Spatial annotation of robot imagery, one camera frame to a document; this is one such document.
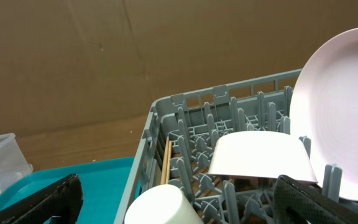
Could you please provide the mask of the large white plate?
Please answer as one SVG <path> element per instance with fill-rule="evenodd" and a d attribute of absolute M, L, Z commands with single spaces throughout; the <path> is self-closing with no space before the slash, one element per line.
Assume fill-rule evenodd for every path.
<path fill-rule="evenodd" d="M 342 169 L 339 196 L 358 201 L 358 28 L 324 43 L 293 89 L 290 132 L 311 139 L 310 162 L 323 184 L 328 164 Z"/>

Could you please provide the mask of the pink bowl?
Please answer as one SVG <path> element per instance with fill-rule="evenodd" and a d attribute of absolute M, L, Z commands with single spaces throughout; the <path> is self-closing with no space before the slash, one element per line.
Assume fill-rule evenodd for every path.
<path fill-rule="evenodd" d="M 287 175 L 300 182 L 317 183 L 303 143 L 272 131 L 241 131 L 219 138 L 208 173 L 241 179 Z"/>

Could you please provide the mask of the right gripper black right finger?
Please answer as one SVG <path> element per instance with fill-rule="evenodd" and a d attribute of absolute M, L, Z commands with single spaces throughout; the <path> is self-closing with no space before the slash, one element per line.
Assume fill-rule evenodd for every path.
<path fill-rule="evenodd" d="M 287 175 L 280 175 L 276 181 L 273 217 L 279 224 L 358 224 L 358 213 Z"/>

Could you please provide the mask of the cream paper cup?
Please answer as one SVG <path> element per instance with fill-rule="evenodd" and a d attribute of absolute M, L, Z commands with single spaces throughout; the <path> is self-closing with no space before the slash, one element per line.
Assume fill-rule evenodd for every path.
<path fill-rule="evenodd" d="M 138 196 L 128 208 L 125 224 L 202 224 L 202 220 L 176 186 L 158 185 Z"/>

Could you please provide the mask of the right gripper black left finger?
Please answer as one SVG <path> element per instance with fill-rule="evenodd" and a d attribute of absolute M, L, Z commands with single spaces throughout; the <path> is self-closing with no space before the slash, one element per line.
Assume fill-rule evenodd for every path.
<path fill-rule="evenodd" d="M 80 178 L 70 174 L 0 211 L 0 224 L 75 224 L 83 206 Z"/>

